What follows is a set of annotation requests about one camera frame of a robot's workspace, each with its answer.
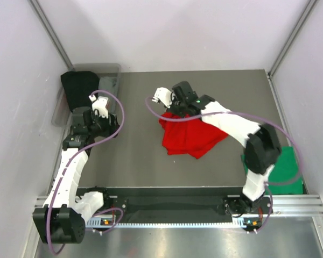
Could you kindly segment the red t shirt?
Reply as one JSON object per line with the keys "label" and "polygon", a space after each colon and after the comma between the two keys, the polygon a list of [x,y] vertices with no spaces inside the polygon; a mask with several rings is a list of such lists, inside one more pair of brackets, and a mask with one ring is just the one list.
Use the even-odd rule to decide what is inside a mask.
{"label": "red t shirt", "polygon": [[168,155],[189,154],[200,159],[228,134],[200,119],[173,122],[159,119],[164,130],[162,146]]}

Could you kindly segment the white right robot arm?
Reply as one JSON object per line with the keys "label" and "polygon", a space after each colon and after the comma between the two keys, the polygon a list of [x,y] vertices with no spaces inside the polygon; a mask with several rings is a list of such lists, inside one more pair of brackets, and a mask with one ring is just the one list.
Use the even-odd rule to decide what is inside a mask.
{"label": "white right robot arm", "polygon": [[227,133],[243,146],[248,172],[240,204],[248,213],[258,209],[265,192],[264,183],[282,152],[275,128],[233,114],[208,95],[199,97],[187,81],[176,84],[171,90],[159,88],[153,98],[182,118],[201,115],[202,122]]}

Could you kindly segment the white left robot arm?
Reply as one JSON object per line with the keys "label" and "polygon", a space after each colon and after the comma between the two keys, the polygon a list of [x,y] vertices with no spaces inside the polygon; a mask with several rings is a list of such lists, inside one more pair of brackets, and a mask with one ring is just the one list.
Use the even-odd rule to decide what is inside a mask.
{"label": "white left robot arm", "polygon": [[69,134],[62,142],[61,163],[54,185],[44,204],[32,215],[43,243],[80,243],[86,224],[95,212],[110,210],[110,198],[100,191],[86,192],[79,200],[76,197],[95,139],[114,138],[119,126],[113,113],[101,116],[97,109],[90,107],[73,110]]}

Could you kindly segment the grey plastic bin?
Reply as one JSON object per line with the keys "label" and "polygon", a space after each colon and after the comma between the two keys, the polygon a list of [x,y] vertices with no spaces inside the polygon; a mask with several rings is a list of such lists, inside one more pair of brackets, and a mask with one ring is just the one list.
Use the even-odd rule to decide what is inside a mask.
{"label": "grey plastic bin", "polygon": [[91,107],[88,96],[95,90],[118,94],[121,65],[118,63],[80,63],[60,76],[61,90],[52,117],[52,124],[65,127],[75,108]]}

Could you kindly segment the grey t shirt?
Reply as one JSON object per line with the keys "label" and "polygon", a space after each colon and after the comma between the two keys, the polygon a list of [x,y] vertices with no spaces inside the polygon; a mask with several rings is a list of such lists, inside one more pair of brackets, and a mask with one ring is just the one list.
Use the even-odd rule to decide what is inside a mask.
{"label": "grey t shirt", "polygon": [[[101,77],[100,81],[99,81],[99,90],[104,90],[104,91],[111,93],[114,96],[117,96],[117,92],[118,92],[117,78],[110,77],[110,76]],[[115,111],[116,101],[114,100],[114,98],[111,95],[99,92],[98,96],[107,97],[109,99],[109,104],[108,104],[107,109],[110,112]]]}

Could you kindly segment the black t shirt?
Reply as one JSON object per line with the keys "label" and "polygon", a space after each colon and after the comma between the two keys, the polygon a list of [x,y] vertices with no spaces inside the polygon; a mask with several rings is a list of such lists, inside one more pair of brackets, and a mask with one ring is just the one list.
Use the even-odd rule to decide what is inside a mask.
{"label": "black t shirt", "polygon": [[90,94],[99,89],[100,78],[92,71],[68,71],[60,76],[69,110],[91,107]]}

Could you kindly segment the green folded t shirt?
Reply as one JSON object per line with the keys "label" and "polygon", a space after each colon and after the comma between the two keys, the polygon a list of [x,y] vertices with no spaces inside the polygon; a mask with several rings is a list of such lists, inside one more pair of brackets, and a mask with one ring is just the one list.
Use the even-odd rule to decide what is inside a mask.
{"label": "green folded t shirt", "polygon": [[[293,147],[282,147],[282,153],[269,176],[269,182],[285,182],[294,178],[297,173],[298,164]],[[269,184],[269,189],[272,195],[302,195],[304,193],[301,178],[287,185],[275,186]]]}

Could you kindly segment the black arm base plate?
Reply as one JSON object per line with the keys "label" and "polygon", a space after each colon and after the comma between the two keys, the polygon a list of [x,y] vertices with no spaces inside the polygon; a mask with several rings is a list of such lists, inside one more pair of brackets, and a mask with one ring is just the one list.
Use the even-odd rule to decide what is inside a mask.
{"label": "black arm base plate", "polygon": [[269,212],[270,197],[262,194],[256,201],[244,197],[241,187],[90,187],[78,188],[76,195],[98,191],[104,206],[125,205],[125,213],[136,211],[214,211],[220,215]]}

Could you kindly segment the right aluminium corner post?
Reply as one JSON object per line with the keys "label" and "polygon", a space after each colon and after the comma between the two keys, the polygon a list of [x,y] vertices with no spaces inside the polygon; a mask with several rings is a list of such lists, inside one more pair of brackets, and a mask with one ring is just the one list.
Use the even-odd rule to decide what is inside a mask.
{"label": "right aluminium corner post", "polygon": [[280,50],[279,54],[277,55],[270,70],[267,72],[268,79],[271,80],[273,78],[273,76],[276,74],[277,70],[279,69],[283,60],[286,58],[286,55],[288,54],[289,50],[291,49],[292,45],[294,44],[295,40],[297,39],[297,36],[299,35],[300,31],[304,27],[305,23],[307,22],[309,16],[313,12],[317,3],[318,3],[318,0],[310,0],[310,1],[306,2],[306,5],[305,5],[303,11],[301,12],[294,27],[292,28],[291,33],[287,37],[286,42],[283,44],[282,49]]}

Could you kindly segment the aluminium corner post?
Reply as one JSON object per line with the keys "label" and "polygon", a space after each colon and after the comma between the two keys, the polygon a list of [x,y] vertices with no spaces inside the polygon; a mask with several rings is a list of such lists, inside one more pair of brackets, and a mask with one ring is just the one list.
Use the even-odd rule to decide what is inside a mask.
{"label": "aluminium corner post", "polygon": [[42,6],[40,5],[38,0],[28,0],[28,3],[33,8],[35,14],[37,15],[38,19],[40,20],[43,28],[45,29],[46,33],[48,34],[52,44],[56,48],[58,54],[60,55],[62,61],[66,65],[68,69],[72,69],[72,62],[66,53],[59,37],[57,36],[52,24],[50,23],[47,15],[45,14]]}
{"label": "aluminium corner post", "polygon": [[283,44],[282,49],[280,50],[279,54],[277,55],[270,70],[267,72],[268,79],[271,80],[273,78],[273,76],[276,74],[277,70],[279,69],[283,60],[286,58],[286,55],[288,54],[289,50],[291,49],[292,45],[294,44],[295,40],[297,39],[297,36],[299,35],[300,31],[304,27],[305,23],[307,22],[309,16],[313,12],[317,3],[318,3],[318,0],[310,0],[310,1],[306,2],[306,5],[305,5],[303,11],[301,12],[294,27],[292,28],[291,33],[287,37],[286,42]]}

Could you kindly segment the left aluminium corner post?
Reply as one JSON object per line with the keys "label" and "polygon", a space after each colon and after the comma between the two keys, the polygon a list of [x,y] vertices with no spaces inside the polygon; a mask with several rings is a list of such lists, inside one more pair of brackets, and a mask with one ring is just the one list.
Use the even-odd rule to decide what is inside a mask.
{"label": "left aluminium corner post", "polygon": [[60,55],[62,61],[66,65],[68,69],[72,69],[72,62],[66,53],[59,37],[57,36],[52,24],[50,23],[47,15],[45,14],[42,6],[40,5],[38,0],[28,0],[28,3],[33,8],[35,14],[37,15],[38,19],[40,20],[43,28],[45,29],[46,33],[48,34],[52,44],[56,48],[58,54]]}

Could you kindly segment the aluminium frame rail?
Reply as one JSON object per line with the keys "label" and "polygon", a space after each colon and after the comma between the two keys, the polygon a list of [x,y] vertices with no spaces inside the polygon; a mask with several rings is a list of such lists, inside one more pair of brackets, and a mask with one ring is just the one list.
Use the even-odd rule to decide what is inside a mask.
{"label": "aluminium frame rail", "polygon": [[234,215],[220,215],[214,211],[152,211],[143,210],[134,213],[125,213],[125,205],[118,207],[103,206],[95,212],[93,217],[108,216],[110,219],[123,216],[126,221],[138,220],[139,218],[146,220],[186,220],[191,217],[199,220],[218,220],[220,218],[240,218],[240,217],[256,217],[257,219],[265,218],[267,215],[271,216],[285,216],[285,217],[311,217],[323,214],[323,204],[318,196],[312,195],[266,195],[270,197],[271,205],[267,214],[259,209],[257,213],[234,214]]}

